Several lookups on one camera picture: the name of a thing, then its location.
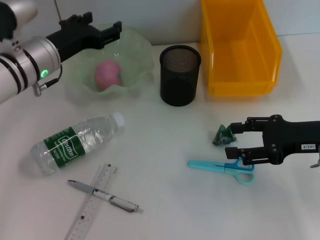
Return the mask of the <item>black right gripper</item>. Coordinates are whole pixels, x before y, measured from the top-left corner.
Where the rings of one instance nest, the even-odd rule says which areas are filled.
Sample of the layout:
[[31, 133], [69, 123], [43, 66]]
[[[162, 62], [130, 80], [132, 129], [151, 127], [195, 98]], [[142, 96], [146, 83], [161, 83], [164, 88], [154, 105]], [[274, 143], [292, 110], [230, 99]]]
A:
[[320, 152], [320, 122], [289, 122], [280, 115], [248, 117], [244, 123], [230, 124], [233, 134], [262, 132], [262, 147], [226, 147], [227, 159], [242, 158], [244, 165], [280, 165], [292, 154]]

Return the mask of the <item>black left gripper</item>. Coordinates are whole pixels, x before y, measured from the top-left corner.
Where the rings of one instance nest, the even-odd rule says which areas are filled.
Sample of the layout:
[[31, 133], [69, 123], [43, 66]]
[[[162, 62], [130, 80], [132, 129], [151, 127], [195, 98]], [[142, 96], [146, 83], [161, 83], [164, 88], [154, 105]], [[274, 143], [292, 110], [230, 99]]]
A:
[[59, 22], [59, 25], [62, 27], [61, 30], [46, 37], [58, 50], [61, 62], [64, 62], [82, 50], [102, 49], [105, 45], [120, 39], [122, 32], [121, 21], [117, 21], [111, 27], [101, 32], [89, 25], [92, 22], [93, 14], [90, 11], [83, 15], [73, 14], [69, 18]]

